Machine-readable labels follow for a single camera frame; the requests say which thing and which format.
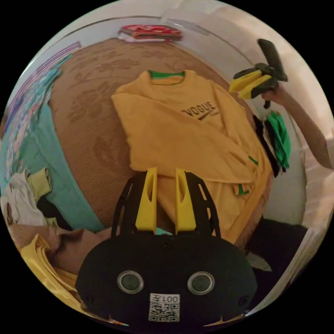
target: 001 label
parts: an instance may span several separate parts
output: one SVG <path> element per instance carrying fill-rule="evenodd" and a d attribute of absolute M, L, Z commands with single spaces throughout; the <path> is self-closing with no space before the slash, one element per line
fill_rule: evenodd
<path fill-rule="evenodd" d="M 180 295 L 151 293 L 149 321 L 180 321 Z"/>

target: floral pattern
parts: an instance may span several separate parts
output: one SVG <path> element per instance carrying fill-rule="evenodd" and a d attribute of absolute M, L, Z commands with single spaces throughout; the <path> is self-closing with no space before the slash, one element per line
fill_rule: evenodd
<path fill-rule="evenodd" d="M 60 66 L 71 55 L 54 65 L 49 71 L 42 73 L 26 90 L 21 105 L 15 117 L 8 126 L 8 150 L 5 160 L 5 179 L 10 180 L 12 175 L 22 172 L 25 166 L 20 154 L 20 147 L 29 136 L 31 123 L 37 121 L 38 113 L 44 103 L 51 96 L 53 81 L 60 75 Z"/>

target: yellow cloth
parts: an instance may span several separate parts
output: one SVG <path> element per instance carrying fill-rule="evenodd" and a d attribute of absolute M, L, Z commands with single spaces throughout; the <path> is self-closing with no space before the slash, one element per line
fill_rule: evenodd
<path fill-rule="evenodd" d="M 59 227 L 57 224 L 57 219 L 56 217 L 53 218 L 45 218 L 46 223 L 48 226 L 52 226 L 52 227 Z"/>
<path fill-rule="evenodd" d="M 194 71 L 151 80 L 148 71 L 112 96 L 130 146 L 130 166 L 158 168 L 158 200 L 175 221 L 175 168 L 202 178 L 217 207 L 222 237 L 243 228 L 270 163 L 246 113 L 222 87 Z M 249 194 L 237 195 L 239 184 Z"/>
<path fill-rule="evenodd" d="M 28 177 L 28 183 L 35 197 L 36 203 L 39 199 L 51 191 L 50 174 L 47 168 L 31 174 Z"/>
<path fill-rule="evenodd" d="M 89 315 L 82 310 L 80 302 L 73 296 L 74 293 L 77 293 L 74 287 L 76 275 L 61 269 L 54 269 L 46 257 L 48 248 L 47 242 L 37 234 L 28 246 L 21 249 L 21 256 L 30 270 L 50 292 L 64 304 Z"/>

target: human hand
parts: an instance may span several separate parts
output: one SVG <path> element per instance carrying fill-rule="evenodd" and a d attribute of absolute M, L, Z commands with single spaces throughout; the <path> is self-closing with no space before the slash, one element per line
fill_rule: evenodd
<path fill-rule="evenodd" d="M 272 101 L 282 106 L 286 105 L 286 100 L 288 94 L 286 90 L 282 87 L 281 84 L 275 90 L 269 90 L 263 94 L 261 94 L 262 98 L 266 101 Z"/>

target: bed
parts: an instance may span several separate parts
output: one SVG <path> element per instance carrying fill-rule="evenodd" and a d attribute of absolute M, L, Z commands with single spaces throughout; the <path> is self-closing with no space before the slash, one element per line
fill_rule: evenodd
<path fill-rule="evenodd" d="M 129 147 L 110 96 L 141 72 L 194 70 L 223 88 L 228 83 L 209 65 L 184 48 L 166 43 L 126 43 L 108 39 L 73 53 L 54 82 L 50 108 L 55 130 L 73 176 L 93 211 L 107 228 L 127 180 Z M 252 126 L 252 111 L 237 99 Z M 233 226 L 225 238 L 242 248 L 259 222 L 272 184 L 272 175 L 252 217 Z M 158 206 L 157 226 L 174 232 L 172 221 Z"/>

